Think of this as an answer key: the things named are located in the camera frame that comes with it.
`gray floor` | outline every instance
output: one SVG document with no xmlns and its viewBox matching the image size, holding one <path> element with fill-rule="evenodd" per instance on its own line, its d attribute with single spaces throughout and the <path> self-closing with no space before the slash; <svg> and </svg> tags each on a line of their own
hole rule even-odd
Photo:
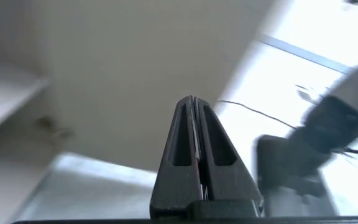
<svg viewBox="0 0 358 224">
<path fill-rule="evenodd" d="M 149 218 L 156 174 L 63 154 L 15 220 Z"/>
</svg>

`white wall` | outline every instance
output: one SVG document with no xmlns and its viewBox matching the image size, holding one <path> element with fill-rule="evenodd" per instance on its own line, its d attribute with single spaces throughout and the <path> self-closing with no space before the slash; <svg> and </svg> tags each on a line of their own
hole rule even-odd
<svg viewBox="0 0 358 224">
<path fill-rule="evenodd" d="M 0 0 L 0 60 L 40 72 L 30 7 L 28 0 Z"/>
<path fill-rule="evenodd" d="M 257 0 L 33 1 L 58 109 L 98 159 L 156 170 L 176 102 L 223 92 L 270 5 Z"/>
</svg>

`black clamp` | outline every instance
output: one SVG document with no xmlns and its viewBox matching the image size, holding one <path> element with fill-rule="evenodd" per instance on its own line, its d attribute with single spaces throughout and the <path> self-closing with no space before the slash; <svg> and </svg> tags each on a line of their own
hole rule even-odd
<svg viewBox="0 0 358 224">
<path fill-rule="evenodd" d="M 211 106 L 188 96 L 173 115 L 150 217 L 259 217 L 262 196 Z"/>
</svg>

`white shelf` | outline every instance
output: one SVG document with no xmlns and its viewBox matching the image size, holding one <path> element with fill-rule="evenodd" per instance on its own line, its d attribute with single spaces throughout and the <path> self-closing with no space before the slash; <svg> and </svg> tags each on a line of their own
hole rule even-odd
<svg viewBox="0 0 358 224">
<path fill-rule="evenodd" d="M 0 63 L 0 124 L 47 84 L 35 74 Z"/>
</svg>

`white cabinet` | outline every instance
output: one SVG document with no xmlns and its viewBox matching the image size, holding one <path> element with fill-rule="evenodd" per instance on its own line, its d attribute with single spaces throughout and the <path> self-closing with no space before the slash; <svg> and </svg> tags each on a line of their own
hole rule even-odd
<svg viewBox="0 0 358 224">
<path fill-rule="evenodd" d="M 268 11 L 258 2 L 0 0 L 0 223 L 61 150 L 157 170 L 176 102 L 214 104 Z"/>
</svg>

